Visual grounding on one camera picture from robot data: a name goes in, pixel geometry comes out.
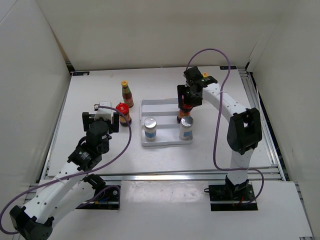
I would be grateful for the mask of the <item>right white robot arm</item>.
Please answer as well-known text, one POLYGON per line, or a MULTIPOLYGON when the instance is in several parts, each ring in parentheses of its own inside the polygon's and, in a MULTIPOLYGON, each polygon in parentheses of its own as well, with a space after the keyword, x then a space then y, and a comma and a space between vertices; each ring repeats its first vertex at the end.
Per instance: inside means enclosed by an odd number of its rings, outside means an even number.
POLYGON ((231 148, 231 160, 224 193, 230 200, 236 200, 249 185, 250 161, 262 140, 260 112, 255 107, 247 108, 238 103, 223 91, 214 77, 204 76, 196 66, 185 70, 183 75, 186 83, 177 86, 178 107, 188 110, 207 101, 228 122, 226 139, 231 148))

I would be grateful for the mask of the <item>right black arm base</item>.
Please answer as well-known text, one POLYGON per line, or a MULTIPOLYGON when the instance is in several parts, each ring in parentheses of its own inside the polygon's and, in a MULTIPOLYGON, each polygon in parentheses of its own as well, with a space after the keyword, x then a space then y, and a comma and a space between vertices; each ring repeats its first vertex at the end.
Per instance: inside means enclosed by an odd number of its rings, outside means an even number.
POLYGON ((248 185, 247 189, 241 190, 235 196, 230 196, 227 193, 225 185, 209 185, 204 189, 204 192, 209 194, 210 210, 212 212, 258 210, 256 201, 252 201, 255 198, 255 193, 251 184, 248 185))

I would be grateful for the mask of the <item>silver-lid white shaker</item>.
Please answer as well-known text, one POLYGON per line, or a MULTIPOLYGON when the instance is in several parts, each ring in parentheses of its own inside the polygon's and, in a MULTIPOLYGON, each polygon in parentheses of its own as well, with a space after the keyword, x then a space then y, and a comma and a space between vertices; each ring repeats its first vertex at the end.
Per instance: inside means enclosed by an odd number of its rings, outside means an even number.
POLYGON ((194 119, 191 116, 184 116, 180 120, 179 138, 183 141, 190 140, 192 137, 192 130, 194 119))
POLYGON ((144 135, 147 141, 154 141, 157 136, 157 121, 154 117, 147 117, 144 122, 144 135))

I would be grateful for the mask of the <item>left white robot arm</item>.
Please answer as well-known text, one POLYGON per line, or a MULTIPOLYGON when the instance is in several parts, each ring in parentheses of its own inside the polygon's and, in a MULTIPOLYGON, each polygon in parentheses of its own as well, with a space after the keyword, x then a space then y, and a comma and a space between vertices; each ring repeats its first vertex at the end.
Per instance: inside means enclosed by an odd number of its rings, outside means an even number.
POLYGON ((110 150, 111 135, 119 131, 119 113, 97 116, 84 112, 82 122, 86 135, 54 179, 40 184, 40 192, 34 198, 23 206, 15 205, 9 212, 15 233, 26 240, 48 239, 67 214, 104 199, 113 190, 120 191, 118 185, 106 185, 94 173, 102 156, 110 150))

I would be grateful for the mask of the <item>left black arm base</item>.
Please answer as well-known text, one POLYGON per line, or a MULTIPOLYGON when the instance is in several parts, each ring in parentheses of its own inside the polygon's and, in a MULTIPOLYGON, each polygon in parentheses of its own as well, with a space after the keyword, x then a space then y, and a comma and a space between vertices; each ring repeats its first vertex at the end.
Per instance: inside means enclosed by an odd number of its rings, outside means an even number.
POLYGON ((77 210, 119 210, 121 185, 105 185, 98 196, 78 206, 77 210))

